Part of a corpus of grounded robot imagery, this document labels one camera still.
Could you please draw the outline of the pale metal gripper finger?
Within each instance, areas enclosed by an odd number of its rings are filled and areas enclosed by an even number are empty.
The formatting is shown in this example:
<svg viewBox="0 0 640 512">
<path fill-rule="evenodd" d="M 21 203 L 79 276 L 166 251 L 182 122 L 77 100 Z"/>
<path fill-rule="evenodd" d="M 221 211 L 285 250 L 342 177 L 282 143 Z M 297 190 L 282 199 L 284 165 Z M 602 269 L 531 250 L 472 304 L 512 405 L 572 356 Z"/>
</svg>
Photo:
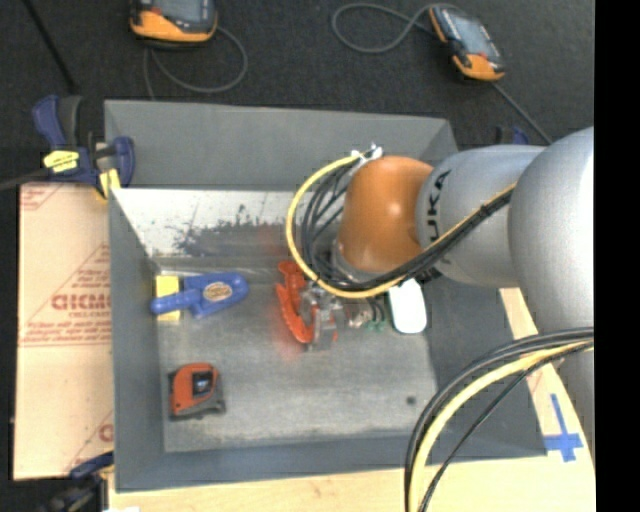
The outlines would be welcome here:
<svg viewBox="0 0 640 512">
<path fill-rule="evenodd" d="M 310 340 L 306 343 L 309 350 L 328 350 L 338 338 L 338 328 L 333 312 L 313 310 L 309 314 Z"/>
<path fill-rule="evenodd" d="M 315 285 L 306 286 L 300 294 L 299 315 L 303 321 L 314 321 L 321 307 L 323 290 Z"/>
</svg>

